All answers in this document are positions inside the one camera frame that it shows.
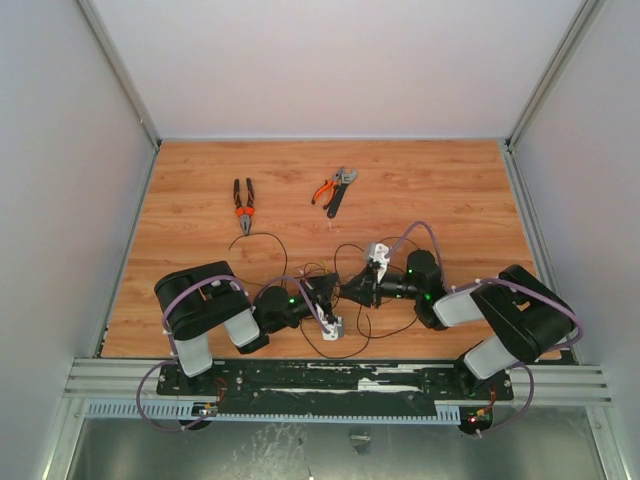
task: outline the wooden floor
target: wooden floor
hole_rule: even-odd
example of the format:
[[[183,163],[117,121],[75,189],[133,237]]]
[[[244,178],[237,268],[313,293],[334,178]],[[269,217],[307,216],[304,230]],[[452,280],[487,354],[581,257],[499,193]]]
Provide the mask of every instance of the wooden floor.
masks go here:
[[[332,221],[313,192],[338,167],[356,168]],[[365,247],[383,237],[401,235],[415,220],[430,223],[438,236],[444,267],[453,284],[495,275],[520,263],[533,269],[500,152],[495,142],[345,141],[260,143],[163,143],[135,242],[106,337],[103,356],[167,356],[160,308],[153,286],[176,270],[227,260],[235,274],[261,284],[282,274],[284,254],[271,237],[241,234],[232,200],[233,180],[250,176],[256,193],[252,232],[270,232],[284,242],[287,272],[300,275],[307,262],[333,270],[338,245]],[[431,249],[428,234],[410,237]],[[395,239],[387,242],[391,245]],[[408,243],[392,258],[404,267]],[[358,273],[362,254],[351,247],[338,255],[341,277]],[[258,286],[248,285],[252,295]],[[407,325],[413,302],[393,300],[369,314],[373,335]],[[325,355],[344,356],[366,342],[355,328],[356,304],[340,300],[336,312],[345,318],[345,337],[324,342],[312,319],[305,331]],[[362,358],[455,358],[491,330],[485,322],[434,332],[416,322],[397,335],[372,340]],[[215,356],[238,353],[224,328],[210,332]],[[259,357],[317,357],[300,329],[271,336]]]

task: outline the white panel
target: white panel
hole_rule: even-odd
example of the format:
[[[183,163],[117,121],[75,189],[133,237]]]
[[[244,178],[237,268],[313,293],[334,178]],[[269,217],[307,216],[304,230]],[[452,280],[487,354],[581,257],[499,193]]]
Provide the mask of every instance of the white panel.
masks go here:
[[[70,0],[0,7],[0,465],[42,475],[75,355],[92,353],[151,147]]]
[[[160,135],[504,137],[581,0],[94,0]]]
[[[640,3],[609,0],[518,152],[561,293],[640,473]]]

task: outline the orange-handled pliers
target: orange-handled pliers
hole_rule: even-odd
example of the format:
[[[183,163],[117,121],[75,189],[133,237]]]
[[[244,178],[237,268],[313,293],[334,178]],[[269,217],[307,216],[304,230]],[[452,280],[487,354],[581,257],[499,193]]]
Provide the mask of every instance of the orange-handled pliers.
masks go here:
[[[242,228],[242,233],[245,235],[249,235],[249,231],[251,230],[251,217],[255,213],[255,208],[253,208],[253,185],[251,185],[251,179],[247,178],[247,190],[249,191],[249,195],[247,196],[247,206],[242,206],[242,200],[240,200],[240,180],[236,178],[235,182],[233,182],[233,201],[236,203],[236,215],[240,219],[240,227]]]
[[[328,191],[329,201],[324,205],[324,208],[329,208],[329,204],[331,203],[331,200],[333,200],[333,196],[336,194],[336,190],[338,190],[338,187],[340,186],[340,177],[342,176],[343,171],[344,167],[340,167],[340,169],[329,180],[324,181],[324,185],[313,194],[311,205],[315,205],[322,194]]]

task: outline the purple cable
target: purple cable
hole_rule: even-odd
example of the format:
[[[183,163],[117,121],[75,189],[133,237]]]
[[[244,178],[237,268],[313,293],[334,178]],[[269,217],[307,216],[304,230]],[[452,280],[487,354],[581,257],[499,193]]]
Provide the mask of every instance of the purple cable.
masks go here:
[[[142,409],[141,396],[142,396],[142,387],[144,387],[145,382],[149,379],[151,374],[153,372],[155,372],[157,369],[162,368],[165,365],[175,365],[175,364],[176,364],[175,360],[164,360],[164,361],[158,363],[157,365],[153,366],[151,368],[151,370],[149,370],[144,375],[144,377],[142,377],[142,380],[140,381],[140,384],[138,385],[138,390],[136,391],[136,407],[138,408],[138,414],[140,415],[140,418],[142,418],[145,422],[147,422],[149,425],[151,425],[153,428],[155,428],[159,432],[163,432],[163,433],[180,433],[180,432],[184,432],[185,430],[187,430],[187,429],[193,427],[194,425],[197,425],[198,423],[202,422],[205,418],[211,417],[213,415],[213,414],[203,415],[202,417],[196,418],[193,422],[188,423],[187,425],[183,425],[181,427],[176,427],[176,428],[168,428],[168,427],[163,427],[163,426],[158,425],[156,422],[154,422],[149,417],[147,417],[147,415],[144,413],[144,410]]]
[[[512,288],[517,292],[524,293],[525,295],[528,295],[531,298],[534,298],[542,303],[549,305],[551,308],[554,308],[558,312],[569,317],[569,319],[576,326],[578,333],[576,333],[576,335],[573,338],[570,338],[566,342],[562,342],[554,345],[549,350],[547,350],[548,352],[552,352],[554,350],[560,350],[561,348],[570,347],[578,343],[582,339],[582,337],[584,337],[584,323],[582,322],[582,320],[578,318],[578,316],[575,313],[573,313],[571,310],[569,310],[567,307],[565,307],[561,303],[558,303],[555,300],[550,299],[549,297],[545,297],[544,295],[538,292],[535,292],[530,288],[523,287],[522,285],[519,285],[517,283],[513,283],[508,280],[503,280],[501,278],[483,278],[476,282],[468,283],[467,285],[463,285],[462,287],[456,288],[454,291],[460,292],[460,291],[468,290],[470,288],[477,287],[478,285],[483,285],[487,283],[491,283],[494,285],[502,285],[503,287]]]
[[[491,428],[487,428],[485,431],[479,434],[480,437],[483,435],[486,435],[487,433],[493,433],[497,430],[500,430],[501,428],[506,427],[507,425],[511,425],[513,422],[520,420],[524,416],[524,414],[527,413],[527,410],[529,410],[529,407],[531,406],[531,402],[533,401],[533,392],[535,390],[533,372],[526,365],[519,364],[519,363],[516,363],[514,366],[509,368],[524,368],[524,370],[527,372],[527,375],[529,375],[529,396],[527,397],[527,401],[524,403],[524,406],[520,409],[520,411],[516,413],[513,417]]]
[[[442,264],[442,254],[440,253],[440,245],[438,244],[438,239],[436,238],[435,233],[433,233],[432,228],[429,226],[429,224],[427,222],[423,222],[422,220],[418,220],[417,222],[413,222],[411,224],[411,226],[409,228],[407,228],[407,231],[404,232],[402,234],[402,236],[398,239],[398,241],[395,243],[395,245],[393,245],[393,247],[391,247],[389,249],[389,252],[385,255],[385,258],[391,258],[391,255],[393,255],[393,252],[395,252],[398,247],[402,244],[402,242],[404,242],[407,237],[409,236],[409,234],[411,233],[411,231],[416,228],[418,225],[422,225],[424,228],[427,229],[427,232],[429,232],[429,236],[431,237],[431,242],[433,243],[433,248],[436,251],[436,258],[438,259],[438,266],[440,267],[440,271],[442,272],[442,284],[444,285],[444,288],[446,291],[449,291],[449,286],[447,284],[447,278],[445,276],[445,272],[444,272],[444,266]]]
[[[300,284],[300,282],[298,281],[298,279],[290,277],[289,275],[281,275],[279,277],[276,278],[272,278],[271,280],[269,280],[264,287],[262,287],[260,289],[260,291],[256,294],[256,298],[253,299],[253,301],[255,302],[258,298],[260,298],[260,295],[262,295],[264,293],[264,291],[269,288],[269,286],[275,282],[277,282],[278,280],[288,280],[290,282],[293,282],[296,287],[298,287],[298,290],[300,290],[300,293],[302,294],[302,298],[304,298],[305,303],[307,304],[307,306],[309,307],[309,310],[311,311],[311,315],[313,315],[313,318],[316,319],[316,322],[318,322],[318,325],[320,325],[320,328],[322,329],[322,331],[324,333],[329,333],[329,330],[327,330],[327,328],[322,324],[322,322],[320,321],[320,317],[318,317],[318,312],[316,312],[316,309],[313,307],[313,303],[311,302],[311,300],[309,299],[309,297],[307,296],[307,293],[304,291],[304,288],[302,288],[302,285]]]

